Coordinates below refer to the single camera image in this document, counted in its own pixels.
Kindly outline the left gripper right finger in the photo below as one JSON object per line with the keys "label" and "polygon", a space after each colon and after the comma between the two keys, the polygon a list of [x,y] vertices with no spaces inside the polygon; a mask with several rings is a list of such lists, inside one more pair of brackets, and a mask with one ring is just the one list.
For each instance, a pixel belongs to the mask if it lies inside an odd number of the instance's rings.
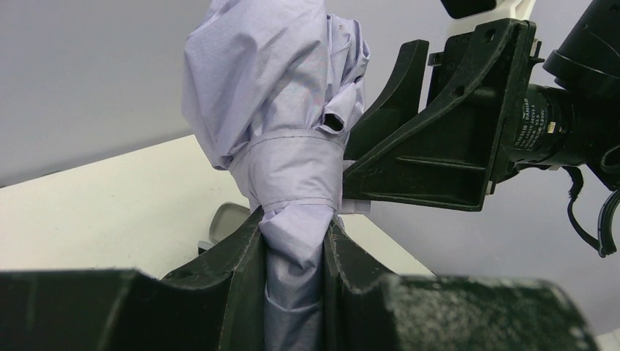
{"label": "left gripper right finger", "polygon": [[537,279],[404,276],[337,220],[323,241],[327,350],[596,350],[577,306]]}

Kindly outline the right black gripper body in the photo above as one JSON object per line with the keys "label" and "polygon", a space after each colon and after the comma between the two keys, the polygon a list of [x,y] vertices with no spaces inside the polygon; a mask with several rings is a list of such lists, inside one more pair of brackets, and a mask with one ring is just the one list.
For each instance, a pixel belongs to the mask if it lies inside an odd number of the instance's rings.
{"label": "right black gripper body", "polygon": [[426,127],[426,159],[438,195],[486,195],[507,172],[502,148],[532,72],[535,33],[531,21],[496,20],[450,37],[429,56],[426,108],[442,112]]}

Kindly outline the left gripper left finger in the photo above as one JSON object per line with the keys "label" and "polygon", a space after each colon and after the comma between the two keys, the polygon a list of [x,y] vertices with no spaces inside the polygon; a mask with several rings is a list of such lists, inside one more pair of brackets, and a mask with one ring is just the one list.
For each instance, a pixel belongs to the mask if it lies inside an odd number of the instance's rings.
{"label": "left gripper left finger", "polygon": [[135,269],[2,273],[1,348],[261,350],[262,216],[162,279]]}

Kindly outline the black umbrella case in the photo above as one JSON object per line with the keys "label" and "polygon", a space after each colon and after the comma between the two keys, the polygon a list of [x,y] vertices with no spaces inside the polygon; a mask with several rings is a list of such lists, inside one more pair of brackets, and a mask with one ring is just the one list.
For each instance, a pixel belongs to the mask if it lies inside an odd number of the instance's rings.
{"label": "black umbrella case", "polygon": [[198,254],[208,251],[234,233],[250,215],[251,211],[246,206],[231,202],[221,204],[211,219],[208,238],[197,243]]}

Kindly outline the lilac folding umbrella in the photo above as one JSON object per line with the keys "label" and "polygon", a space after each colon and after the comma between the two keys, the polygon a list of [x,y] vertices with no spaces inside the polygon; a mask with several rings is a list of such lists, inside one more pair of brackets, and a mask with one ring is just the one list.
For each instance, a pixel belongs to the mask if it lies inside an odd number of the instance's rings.
{"label": "lilac folding umbrella", "polygon": [[325,349],[323,241],[345,210],[370,55],[361,24],[323,1],[212,1],[186,39],[183,116],[263,210],[266,350]]}

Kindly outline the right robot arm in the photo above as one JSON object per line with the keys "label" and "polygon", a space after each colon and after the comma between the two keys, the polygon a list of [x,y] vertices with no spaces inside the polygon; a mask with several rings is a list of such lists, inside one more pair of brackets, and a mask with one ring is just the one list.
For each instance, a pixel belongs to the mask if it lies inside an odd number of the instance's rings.
{"label": "right robot arm", "polygon": [[[532,1],[444,1],[444,49],[400,47],[383,91],[355,125],[343,195],[480,211],[528,168],[572,179],[569,221],[601,257],[616,252],[619,207],[619,3],[592,1],[562,45],[540,56]],[[586,165],[610,190],[596,235],[574,216]]]}

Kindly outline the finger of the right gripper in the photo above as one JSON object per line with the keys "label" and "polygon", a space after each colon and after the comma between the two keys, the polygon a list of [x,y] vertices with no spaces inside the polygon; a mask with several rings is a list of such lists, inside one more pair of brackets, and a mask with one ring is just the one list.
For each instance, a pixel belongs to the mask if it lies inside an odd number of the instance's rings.
{"label": "finger of the right gripper", "polygon": [[401,45],[385,87],[352,129],[344,158],[358,160],[418,113],[429,42]]}
{"label": "finger of the right gripper", "polygon": [[478,211],[492,169],[494,103],[471,103],[485,73],[457,72],[425,107],[423,75],[394,72],[353,129],[344,196]]}

